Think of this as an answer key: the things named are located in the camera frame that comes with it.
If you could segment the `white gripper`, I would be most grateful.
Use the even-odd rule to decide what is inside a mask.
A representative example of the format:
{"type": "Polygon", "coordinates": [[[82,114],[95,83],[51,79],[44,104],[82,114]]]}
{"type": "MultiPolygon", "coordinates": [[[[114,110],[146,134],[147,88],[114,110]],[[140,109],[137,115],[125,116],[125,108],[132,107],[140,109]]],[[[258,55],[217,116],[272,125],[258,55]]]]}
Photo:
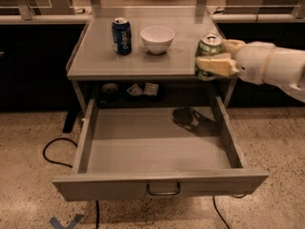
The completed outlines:
{"type": "Polygon", "coordinates": [[[223,52],[235,56],[236,62],[229,57],[197,57],[195,64],[202,75],[232,76],[238,73],[238,77],[245,82],[256,85],[263,83],[263,74],[275,44],[259,41],[246,44],[242,40],[224,39],[222,45],[223,52]]]}

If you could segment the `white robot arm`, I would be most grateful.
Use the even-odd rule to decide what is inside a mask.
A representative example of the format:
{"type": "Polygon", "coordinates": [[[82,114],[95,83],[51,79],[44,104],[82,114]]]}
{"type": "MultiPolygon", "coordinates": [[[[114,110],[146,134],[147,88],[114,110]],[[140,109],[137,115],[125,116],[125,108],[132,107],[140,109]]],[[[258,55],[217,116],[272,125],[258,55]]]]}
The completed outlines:
{"type": "Polygon", "coordinates": [[[202,80],[234,76],[255,85],[269,84],[305,102],[305,52],[273,43],[223,40],[219,53],[197,55],[195,66],[202,80]]]}

